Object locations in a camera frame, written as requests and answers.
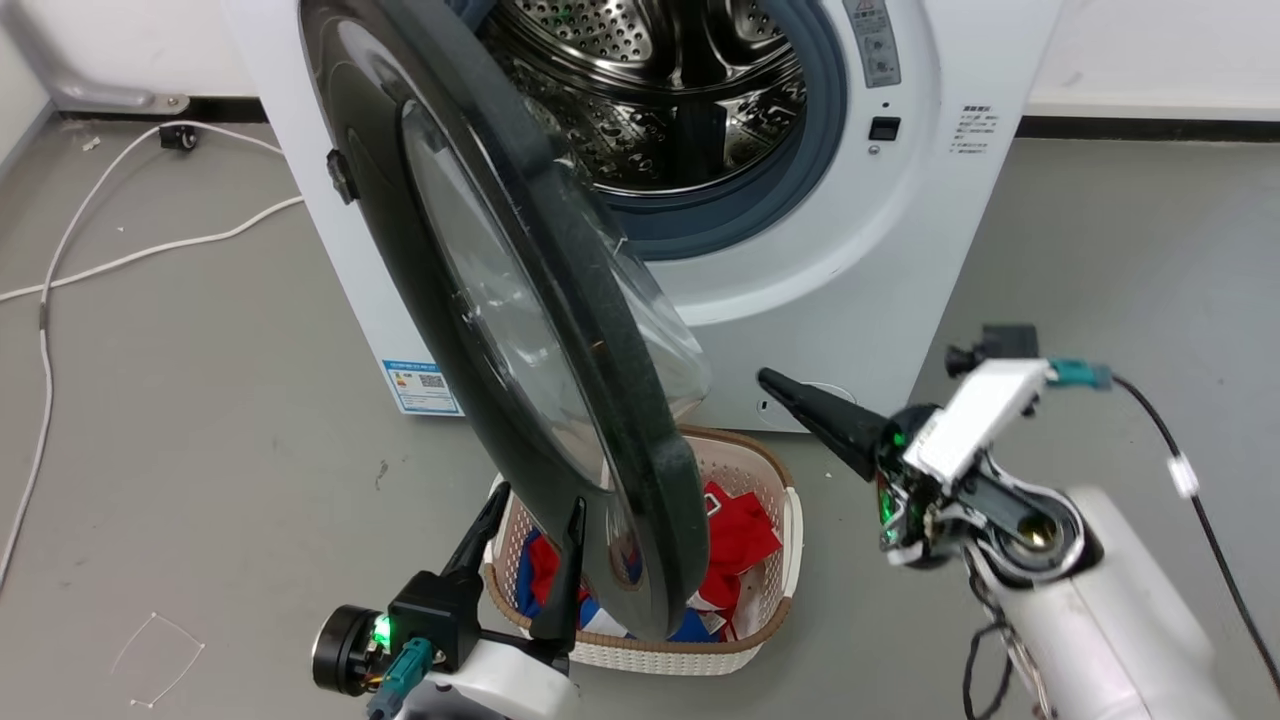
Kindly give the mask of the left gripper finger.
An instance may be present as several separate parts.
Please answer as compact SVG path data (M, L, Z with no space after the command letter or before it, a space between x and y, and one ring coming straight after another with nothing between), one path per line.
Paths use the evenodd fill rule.
M509 502L509 495L511 488L507 482L497 482L494 484L486 497L486 502L445 564L443 569L444 577L479 574L484 551L500 529L502 519Z
M547 602L529 630L529 653L535 659L567 659L575 647L586 523L585 500L579 497L564 530L559 564Z

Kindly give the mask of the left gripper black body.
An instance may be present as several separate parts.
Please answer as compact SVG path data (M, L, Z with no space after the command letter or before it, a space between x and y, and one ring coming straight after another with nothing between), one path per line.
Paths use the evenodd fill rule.
M324 691L406 697L431 671L454 674L480 639L479 575L415 574L384 609L342 605L320 626L311 678Z

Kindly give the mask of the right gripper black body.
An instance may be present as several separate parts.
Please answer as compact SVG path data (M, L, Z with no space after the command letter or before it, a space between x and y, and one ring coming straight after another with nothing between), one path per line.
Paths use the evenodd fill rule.
M938 404L893 414L876 439L879 551L891 565L936 570L963 556L963 524L945 514L956 502L960 470L929 460Z

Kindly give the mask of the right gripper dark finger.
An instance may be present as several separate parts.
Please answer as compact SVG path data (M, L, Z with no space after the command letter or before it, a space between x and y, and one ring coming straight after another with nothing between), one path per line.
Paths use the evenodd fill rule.
M756 383L856 475L876 480L876 451L888 418L771 368L756 373Z

